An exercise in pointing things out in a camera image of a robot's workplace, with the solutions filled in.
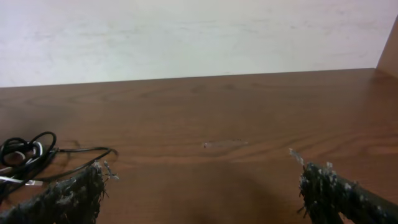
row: white wall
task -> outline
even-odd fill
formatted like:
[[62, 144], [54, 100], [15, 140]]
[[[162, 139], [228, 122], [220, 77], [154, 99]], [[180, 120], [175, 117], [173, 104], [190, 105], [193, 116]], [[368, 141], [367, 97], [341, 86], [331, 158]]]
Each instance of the white wall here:
[[0, 86], [375, 67], [397, 0], [1, 0]]

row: wire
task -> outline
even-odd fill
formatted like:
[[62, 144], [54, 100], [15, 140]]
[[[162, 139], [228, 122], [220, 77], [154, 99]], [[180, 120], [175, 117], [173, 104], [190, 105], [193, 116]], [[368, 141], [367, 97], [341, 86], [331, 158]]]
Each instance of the wire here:
[[[41, 143], [39, 143], [37, 140], [47, 135], [52, 137], [52, 142], [45, 151]], [[56, 142], [57, 136], [53, 132], [46, 131], [40, 133], [29, 142], [23, 140], [22, 138], [10, 138], [1, 145], [0, 163], [7, 167], [0, 169], [0, 172], [5, 172], [3, 176], [0, 176], [0, 181], [2, 181], [0, 182], [0, 204], [9, 194], [13, 193], [24, 185], [42, 185], [43, 182], [51, 182], [84, 169], [85, 167], [92, 165], [92, 163], [94, 163], [96, 160], [101, 159], [111, 152], [115, 153], [115, 155], [118, 155], [116, 150], [108, 147], [92, 147], [87, 149], [54, 148]], [[32, 156], [28, 159], [25, 154], [29, 151], [32, 151]], [[77, 153], [88, 151], [105, 152], [94, 159], [64, 173], [49, 177], [35, 178], [53, 161], [58, 153]], [[8, 161], [6, 161], [6, 156], [14, 153], [19, 154], [22, 157], [22, 161], [19, 164], [10, 164]]]

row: coiled black cable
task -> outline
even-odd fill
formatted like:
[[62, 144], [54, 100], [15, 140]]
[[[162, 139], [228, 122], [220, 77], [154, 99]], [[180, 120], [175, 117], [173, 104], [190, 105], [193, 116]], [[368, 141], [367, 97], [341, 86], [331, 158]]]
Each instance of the coiled black cable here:
[[[47, 150], [43, 150], [42, 153], [40, 153], [39, 149], [37, 148], [36, 141], [39, 138], [46, 135], [52, 137], [52, 142], [50, 146], [47, 148]], [[6, 180], [0, 182], [0, 204], [9, 194], [21, 188], [31, 180], [51, 182], [66, 175], [70, 175], [74, 172], [77, 172], [85, 167], [88, 167], [92, 165], [92, 163], [94, 163], [96, 160], [101, 159], [102, 157], [108, 155], [111, 152], [115, 153], [115, 155], [118, 155], [118, 152], [116, 150], [108, 147], [92, 147], [88, 149], [58, 149], [54, 148], [56, 142], [57, 142], [57, 136], [53, 132], [46, 131], [40, 133], [29, 142], [21, 138], [10, 138], [7, 139], [1, 145], [0, 163], [4, 166], [9, 167], [10, 171], [0, 175], [3, 177], [12, 177], [13, 179], [21, 180], [22, 182], [17, 184]], [[28, 159], [24, 156], [22, 162], [20, 162], [19, 164], [11, 164], [8, 163], [8, 161], [6, 160], [6, 156], [9, 154], [13, 154], [15, 152], [18, 152], [19, 154], [26, 154], [29, 151], [34, 152], [32, 157]], [[53, 161], [55, 155], [58, 154], [59, 152], [74, 153], [74, 152], [87, 152], [87, 151], [105, 151], [105, 152], [95, 157], [94, 159], [84, 163], [83, 165], [78, 166], [72, 170], [66, 171], [64, 173], [53, 175], [50, 177], [35, 178]]]

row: wood grain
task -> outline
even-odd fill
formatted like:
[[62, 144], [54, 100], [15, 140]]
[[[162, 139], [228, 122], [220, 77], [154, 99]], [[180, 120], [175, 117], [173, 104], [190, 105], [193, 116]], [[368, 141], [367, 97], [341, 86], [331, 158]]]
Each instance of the wood grain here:
[[2, 88], [0, 137], [117, 149], [98, 223], [310, 223], [288, 149], [397, 203], [397, 102], [398, 80], [375, 69]]
[[398, 16], [380, 56], [377, 69], [398, 77]]

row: brown wooden panel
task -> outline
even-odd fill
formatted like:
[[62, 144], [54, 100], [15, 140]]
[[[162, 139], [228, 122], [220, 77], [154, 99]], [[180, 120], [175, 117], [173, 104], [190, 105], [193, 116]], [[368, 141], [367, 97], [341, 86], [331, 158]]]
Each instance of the brown wooden panel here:
[[392, 27], [377, 69], [398, 77], [398, 17]]
[[375, 69], [2, 88], [0, 138], [117, 149], [98, 223], [310, 223], [289, 148], [398, 202], [397, 102], [398, 80]]

